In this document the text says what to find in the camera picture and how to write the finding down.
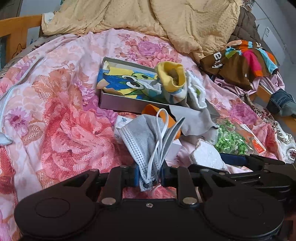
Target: orange label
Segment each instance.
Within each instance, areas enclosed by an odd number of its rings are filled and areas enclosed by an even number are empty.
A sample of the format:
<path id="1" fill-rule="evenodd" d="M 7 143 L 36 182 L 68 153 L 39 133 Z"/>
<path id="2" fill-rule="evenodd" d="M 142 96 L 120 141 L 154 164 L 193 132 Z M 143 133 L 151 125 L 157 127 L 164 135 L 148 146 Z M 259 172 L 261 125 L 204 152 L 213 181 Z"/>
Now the orange label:
<path id="1" fill-rule="evenodd" d="M 262 148 L 262 146 L 255 140 L 252 140 L 253 146 L 256 149 L 256 151 L 260 154 L 262 152 L 264 152 L 265 150 Z"/>

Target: pink floral blanket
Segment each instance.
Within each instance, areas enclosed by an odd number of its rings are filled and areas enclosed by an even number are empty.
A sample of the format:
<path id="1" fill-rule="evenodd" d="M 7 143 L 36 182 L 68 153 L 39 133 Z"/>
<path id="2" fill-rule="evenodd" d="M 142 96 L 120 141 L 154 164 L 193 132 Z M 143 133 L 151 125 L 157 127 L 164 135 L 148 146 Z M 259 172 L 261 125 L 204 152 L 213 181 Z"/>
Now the pink floral blanket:
<path id="1" fill-rule="evenodd" d="M 281 158 L 271 126 L 169 43 L 123 29 L 63 35 L 29 53 L 0 82 L 0 131 L 13 140 L 0 146 L 1 241 L 19 239 L 13 212 L 24 197 L 90 168 L 108 172 L 133 162 L 113 136 L 118 113 L 98 108 L 95 85 L 105 56 L 149 67 L 160 61 L 181 63 L 203 81 L 207 99 L 223 117 L 247 124 L 267 147 L 267 155 Z M 162 187 L 143 193 L 124 190 L 124 197 L 130 198 L 173 194 Z"/>

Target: gray face mask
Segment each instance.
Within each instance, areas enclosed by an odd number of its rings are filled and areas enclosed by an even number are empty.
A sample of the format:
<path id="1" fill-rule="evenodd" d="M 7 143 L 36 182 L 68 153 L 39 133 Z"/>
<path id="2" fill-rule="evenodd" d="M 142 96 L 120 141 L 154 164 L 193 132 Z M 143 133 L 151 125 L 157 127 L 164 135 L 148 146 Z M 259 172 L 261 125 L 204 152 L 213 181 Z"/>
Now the gray face mask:
<path id="1" fill-rule="evenodd" d="M 158 117 L 161 111 L 166 114 L 165 123 Z M 167 129 L 168 113 L 165 109 L 160 109 L 156 116 L 140 115 L 118 130 L 139 166 L 141 191 L 151 189 L 153 182 L 158 181 L 160 167 L 184 119 L 180 118 L 174 126 Z"/>

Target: denim jeans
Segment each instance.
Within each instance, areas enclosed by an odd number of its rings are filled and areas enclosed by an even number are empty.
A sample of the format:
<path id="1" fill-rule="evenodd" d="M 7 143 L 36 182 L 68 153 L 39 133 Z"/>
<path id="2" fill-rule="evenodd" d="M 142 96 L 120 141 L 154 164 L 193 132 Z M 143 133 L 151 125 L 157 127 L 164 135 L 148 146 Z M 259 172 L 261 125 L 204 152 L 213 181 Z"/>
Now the denim jeans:
<path id="1" fill-rule="evenodd" d="M 286 91 L 282 89 L 279 89 L 271 95 L 266 108 L 271 114 L 274 115 L 292 115 L 294 118 L 296 117 L 296 103 L 292 95 L 288 94 Z"/>

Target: yellow quilt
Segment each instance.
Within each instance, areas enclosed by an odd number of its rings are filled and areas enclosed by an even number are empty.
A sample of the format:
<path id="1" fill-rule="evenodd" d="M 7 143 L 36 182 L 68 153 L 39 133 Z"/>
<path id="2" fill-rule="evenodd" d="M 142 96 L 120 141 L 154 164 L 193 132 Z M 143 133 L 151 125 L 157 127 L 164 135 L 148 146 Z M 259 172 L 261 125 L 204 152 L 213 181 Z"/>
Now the yellow quilt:
<path id="1" fill-rule="evenodd" d="M 127 28 L 171 42 L 195 60 L 220 51 L 234 31 L 241 0 L 65 0 L 42 30 L 87 34 Z"/>

